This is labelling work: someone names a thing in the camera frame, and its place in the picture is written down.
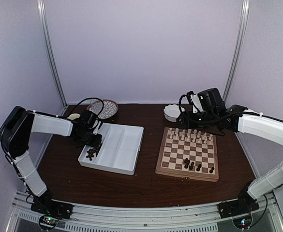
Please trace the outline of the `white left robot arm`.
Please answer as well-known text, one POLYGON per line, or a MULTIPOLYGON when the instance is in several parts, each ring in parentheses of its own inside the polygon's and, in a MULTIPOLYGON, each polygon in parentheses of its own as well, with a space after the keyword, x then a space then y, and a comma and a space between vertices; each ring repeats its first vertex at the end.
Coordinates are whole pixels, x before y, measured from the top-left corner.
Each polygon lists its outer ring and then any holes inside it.
POLYGON ((89 110, 68 117, 56 116, 16 106, 0 128, 0 143, 8 161, 20 179, 37 197, 47 192, 30 157, 30 139, 34 133, 71 137, 78 145, 98 147, 102 135, 98 129, 102 120, 89 110))

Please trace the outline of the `dark chess piece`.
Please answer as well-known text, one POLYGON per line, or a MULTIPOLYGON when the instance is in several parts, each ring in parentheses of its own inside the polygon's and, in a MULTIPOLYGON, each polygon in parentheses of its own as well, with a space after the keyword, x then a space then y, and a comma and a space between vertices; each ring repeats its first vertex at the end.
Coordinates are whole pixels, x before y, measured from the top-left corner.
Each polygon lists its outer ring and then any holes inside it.
POLYGON ((187 169, 189 167, 190 160, 189 159, 185 159, 184 164, 185 164, 184 168, 187 169))

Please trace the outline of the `dark pawn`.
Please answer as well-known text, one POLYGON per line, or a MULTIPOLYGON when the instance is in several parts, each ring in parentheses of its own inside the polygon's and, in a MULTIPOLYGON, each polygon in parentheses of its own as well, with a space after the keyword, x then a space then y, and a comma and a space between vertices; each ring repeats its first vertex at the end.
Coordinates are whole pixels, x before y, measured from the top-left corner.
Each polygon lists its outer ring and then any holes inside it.
POLYGON ((191 163, 191 165, 189 166, 189 170, 192 170, 194 167, 194 162, 191 163))

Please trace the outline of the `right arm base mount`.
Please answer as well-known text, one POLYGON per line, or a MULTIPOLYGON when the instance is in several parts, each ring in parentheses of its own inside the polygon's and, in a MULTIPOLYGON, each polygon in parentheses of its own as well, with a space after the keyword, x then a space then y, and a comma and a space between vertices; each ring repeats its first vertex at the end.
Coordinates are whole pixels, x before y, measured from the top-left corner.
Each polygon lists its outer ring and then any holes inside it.
POLYGON ((223 201, 219 203, 218 210, 221 218, 234 217, 242 214, 248 214, 259 209, 259 204, 248 193, 248 182, 238 194, 238 198, 232 201, 223 201))

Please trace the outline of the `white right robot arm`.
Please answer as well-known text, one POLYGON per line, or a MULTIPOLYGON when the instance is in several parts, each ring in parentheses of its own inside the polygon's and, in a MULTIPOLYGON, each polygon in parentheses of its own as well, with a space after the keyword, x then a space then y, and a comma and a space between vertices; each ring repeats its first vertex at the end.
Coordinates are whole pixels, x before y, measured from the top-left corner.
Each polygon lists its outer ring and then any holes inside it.
MULTIPOLYGON (((258 141, 283 147, 283 120, 234 104, 226 107, 217 88, 195 94, 189 91, 179 98, 177 120, 185 129, 216 128, 254 137, 258 141)), ((235 201, 235 210, 245 213, 253 201, 283 185, 283 160, 249 183, 235 201)))

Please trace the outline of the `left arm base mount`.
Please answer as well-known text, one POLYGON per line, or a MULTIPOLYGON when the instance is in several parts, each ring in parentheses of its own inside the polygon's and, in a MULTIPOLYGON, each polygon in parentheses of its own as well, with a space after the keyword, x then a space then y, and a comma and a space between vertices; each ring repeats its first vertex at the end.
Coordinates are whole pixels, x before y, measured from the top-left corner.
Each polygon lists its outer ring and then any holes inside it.
POLYGON ((31 210, 40 214, 52 216, 59 219, 70 219, 73 205, 70 203, 58 202, 52 199, 52 193, 49 189, 40 197, 32 194, 33 203, 31 210))

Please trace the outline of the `white plastic compartment tray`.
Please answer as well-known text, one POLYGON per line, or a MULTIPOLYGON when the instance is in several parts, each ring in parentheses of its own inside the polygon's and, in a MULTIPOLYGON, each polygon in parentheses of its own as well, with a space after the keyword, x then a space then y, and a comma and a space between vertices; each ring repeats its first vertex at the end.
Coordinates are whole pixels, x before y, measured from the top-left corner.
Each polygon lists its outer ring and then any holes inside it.
POLYGON ((81 166, 118 174, 133 175, 141 148, 144 128, 104 123, 98 130, 102 135, 102 146, 97 155, 90 158, 86 145, 80 153, 81 166))

